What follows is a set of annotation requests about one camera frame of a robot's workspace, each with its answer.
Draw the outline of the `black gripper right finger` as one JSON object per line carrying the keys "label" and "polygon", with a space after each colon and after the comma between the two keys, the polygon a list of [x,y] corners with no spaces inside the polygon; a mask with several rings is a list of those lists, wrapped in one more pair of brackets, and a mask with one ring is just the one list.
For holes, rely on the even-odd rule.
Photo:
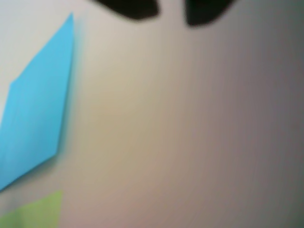
{"label": "black gripper right finger", "polygon": [[189,26],[204,26],[221,17],[233,0],[185,0],[185,17]]}

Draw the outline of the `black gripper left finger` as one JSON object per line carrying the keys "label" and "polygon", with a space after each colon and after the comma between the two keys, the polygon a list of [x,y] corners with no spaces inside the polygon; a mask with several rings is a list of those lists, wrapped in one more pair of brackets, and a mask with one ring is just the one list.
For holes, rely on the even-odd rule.
{"label": "black gripper left finger", "polygon": [[156,0],[95,0],[95,2],[119,15],[134,20],[148,19],[159,14]]}

